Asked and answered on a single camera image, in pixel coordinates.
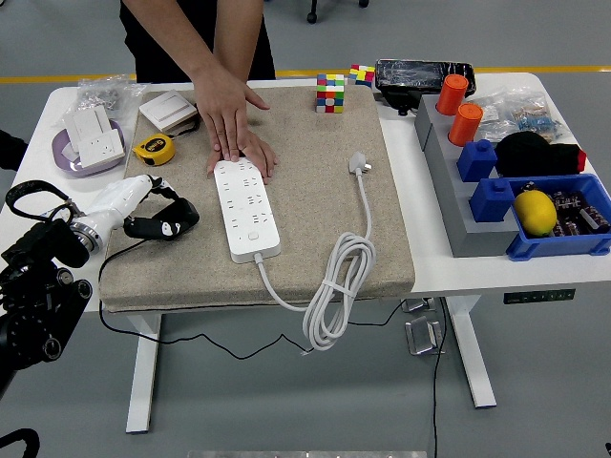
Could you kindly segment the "person's right hand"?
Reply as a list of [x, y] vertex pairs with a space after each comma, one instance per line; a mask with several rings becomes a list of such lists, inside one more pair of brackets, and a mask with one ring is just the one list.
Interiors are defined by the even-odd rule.
[[260, 110], [269, 106], [245, 83], [223, 66], [213, 65], [192, 76], [198, 109], [209, 134], [211, 146], [228, 137], [245, 140], [249, 130], [247, 105]]

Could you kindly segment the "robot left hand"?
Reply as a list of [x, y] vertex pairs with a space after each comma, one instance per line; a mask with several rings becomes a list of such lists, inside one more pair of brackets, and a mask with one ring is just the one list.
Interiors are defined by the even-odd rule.
[[128, 177], [106, 186], [84, 211], [73, 220], [74, 230], [91, 234], [94, 241], [108, 242], [115, 229], [122, 228], [134, 239], [173, 239], [186, 232], [192, 224], [188, 220], [171, 220], [165, 213], [150, 219], [133, 218], [132, 213], [151, 193], [161, 194], [174, 202], [165, 210], [189, 209], [188, 201], [180, 198], [162, 177], [140, 175]]

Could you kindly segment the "person's left hand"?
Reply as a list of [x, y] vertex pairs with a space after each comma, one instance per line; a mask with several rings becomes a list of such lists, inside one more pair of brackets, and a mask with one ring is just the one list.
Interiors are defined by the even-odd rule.
[[222, 160], [236, 162], [241, 155], [253, 163], [260, 172], [263, 183], [267, 184], [273, 176], [278, 159], [269, 144], [249, 130], [246, 131], [245, 140], [231, 140], [228, 137], [221, 142], [221, 145], [213, 145], [206, 163], [206, 175], [208, 177], [213, 175], [218, 162]]

